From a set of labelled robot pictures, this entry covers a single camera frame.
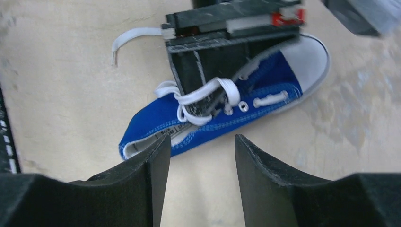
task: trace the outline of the floor stain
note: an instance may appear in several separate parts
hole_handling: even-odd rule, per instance
[[[233,223],[226,223],[224,220],[219,219],[219,220],[212,220],[210,222],[210,226],[232,227]]]
[[[40,164],[32,160],[23,160],[23,166],[25,169],[30,169],[30,172],[37,172],[44,175],[49,173],[48,169],[40,167]]]
[[[300,106],[317,132],[334,142],[347,140],[357,152],[371,135],[372,109],[380,108],[385,113],[401,104],[401,29],[388,40],[373,43],[364,51],[374,57],[363,67],[346,75],[333,70],[332,82]]]
[[[0,62],[2,65],[0,69],[0,79],[2,81],[3,89],[9,90],[13,88],[15,91],[18,91],[18,87],[15,84],[15,80],[11,80],[10,77],[4,76],[4,75],[9,75],[9,76],[12,75],[12,77],[17,77],[19,76],[17,70],[14,69],[8,58],[3,56],[2,53],[0,53]]]
[[[12,8],[18,4],[18,0],[0,1],[0,43],[9,34],[10,28],[17,24],[17,18],[12,15]]]
[[[308,154],[304,149],[298,149],[295,157],[295,165],[297,168],[305,168],[308,162]]]

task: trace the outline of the white toe cap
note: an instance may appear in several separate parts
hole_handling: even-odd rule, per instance
[[[306,95],[326,77],[330,55],[324,44],[311,35],[301,34],[300,41],[281,50]]]

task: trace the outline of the stitching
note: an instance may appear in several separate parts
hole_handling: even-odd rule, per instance
[[[290,84],[290,85],[295,88],[293,91],[295,92],[296,98],[292,97],[290,99],[289,103],[299,98],[299,95],[298,95],[299,89],[297,87],[295,87],[294,85],[292,85],[292,84]],[[242,122],[245,122],[245,121],[248,121],[248,120],[252,120],[252,119],[258,118],[260,116],[266,115],[266,114],[270,113],[271,111],[276,110],[276,109],[278,109],[280,107],[283,107],[283,106],[285,106],[284,104],[287,104],[287,102],[283,101],[283,102],[280,102],[279,104],[276,104],[276,105],[266,106],[266,107],[262,108],[261,110],[255,112],[255,113],[253,113],[251,115],[246,115],[246,116],[240,117],[238,119],[235,119],[235,120],[232,120],[232,121],[229,121],[229,122],[226,122],[226,123],[217,124],[217,125],[205,125],[205,126],[202,126],[200,129],[198,129],[198,130],[196,130],[194,132],[191,132],[187,136],[187,138],[185,140],[183,140],[181,143],[179,143],[177,145],[174,145],[172,147],[172,149],[175,150],[175,149],[178,149],[178,148],[183,148],[184,146],[188,145],[192,141],[195,133],[197,133],[197,132],[215,131],[215,130],[219,130],[219,129],[222,129],[222,128],[225,128],[225,127],[228,127],[228,126],[239,124],[239,123],[242,123]]]
[[[162,130],[162,129],[165,129],[166,127],[170,127],[170,126],[177,125],[177,124],[180,124],[180,123],[181,123],[181,122],[180,122],[179,120],[177,120],[177,119],[176,119],[176,120],[172,120],[172,121],[165,122],[165,123],[163,123],[163,124],[161,124],[161,125],[159,125],[159,126],[153,128],[153,129],[150,130],[148,133],[146,133],[146,134],[144,134],[144,135],[142,135],[142,136],[139,136],[139,138],[136,138],[135,140],[141,140],[141,139],[143,139],[143,138],[146,138],[146,137],[148,137],[148,136],[154,134],[154,133],[157,132],[157,131],[160,131],[160,130]],[[127,145],[127,143],[121,144],[121,145],[119,146],[119,149],[124,149],[124,147],[125,147],[126,145]]]

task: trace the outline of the sneaker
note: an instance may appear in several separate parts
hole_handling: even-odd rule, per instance
[[[285,111],[310,96],[323,83],[329,68],[325,45],[311,35],[301,34],[297,43],[274,54],[270,51],[255,71],[235,84],[230,79],[215,78],[180,96],[174,81],[163,82],[155,91],[158,99],[131,119],[119,144],[120,155],[128,159],[169,134],[171,155],[175,156],[261,117]],[[219,87],[226,97],[213,115],[197,117],[186,111],[185,105]]]

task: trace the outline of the gray object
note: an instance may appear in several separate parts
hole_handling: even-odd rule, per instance
[[[181,95],[215,77],[246,78],[258,67],[259,54],[297,42],[304,24],[301,0],[192,2],[195,9],[166,15],[161,26]],[[220,88],[185,108],[194,116],[215,115],[224,96]]]
[[[401,0],[322,0],[353,34],[381,37],[401,23]]]

